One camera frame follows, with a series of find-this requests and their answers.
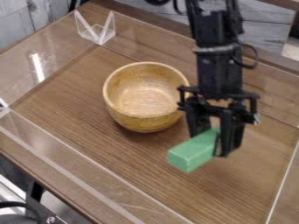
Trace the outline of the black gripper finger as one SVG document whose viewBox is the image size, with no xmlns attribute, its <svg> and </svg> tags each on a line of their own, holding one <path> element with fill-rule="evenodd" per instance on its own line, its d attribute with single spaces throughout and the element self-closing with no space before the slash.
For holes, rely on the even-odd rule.
<svg viewBox="0 0 299 224">
<path fill-rule="evenodd" d="M 198 136 L 201 133 L 212 128 L 212 118 L 204 107 L 200 105 L 189 105 L 186 108 L 186 119 L 189 124 L 189 131 L 192 137 Z"/>
<path fill-rule="evenodd" d="M 229 109 L 220 113 L 220 134 L 217 140 L 216 156 L 225 158 L 236 151 L 244 141 L 246 123 L 240 115 Z"/>
</svg>

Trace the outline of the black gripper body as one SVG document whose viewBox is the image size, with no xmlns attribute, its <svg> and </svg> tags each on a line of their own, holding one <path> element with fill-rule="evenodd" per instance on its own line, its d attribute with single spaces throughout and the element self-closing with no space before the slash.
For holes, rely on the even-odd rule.
<svg viewBox="0 0 299 224">
<path fill-rule="evenodd" d="M 258 123 L 258 98 L 256 93 L 244 90 L 244 69 L 254 69 L 257 64 L 246 65 L 241 46 L 197 48 L 198 86 L 179 86 L 179 110 L 188 111 L 186 93 L 208 100 L 233 99 L 238 106 L 236 114 L 244 123 Z"/>
</svg>

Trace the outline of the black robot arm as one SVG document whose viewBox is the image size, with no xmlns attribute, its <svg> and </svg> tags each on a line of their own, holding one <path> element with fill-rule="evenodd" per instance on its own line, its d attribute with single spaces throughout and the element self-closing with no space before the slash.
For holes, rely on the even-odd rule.
<svg viewBox="0 0 299 224">
<path fill-rule="evenodd" d="M 240 1 L 226 0 L 222 10 L 205 10 L 204 1 L 185 0 L 196 40 L 198 84 L 178 87 L 178 106 L 194 137 L 212 129 L 212 118 L 220 118 L 214 154 L 226 157 L 242 145 L 246 125 L 258 123 L 260 95 L 244 89 L 244 70 L 258 65 L 244 62 Z"/>
</svg>

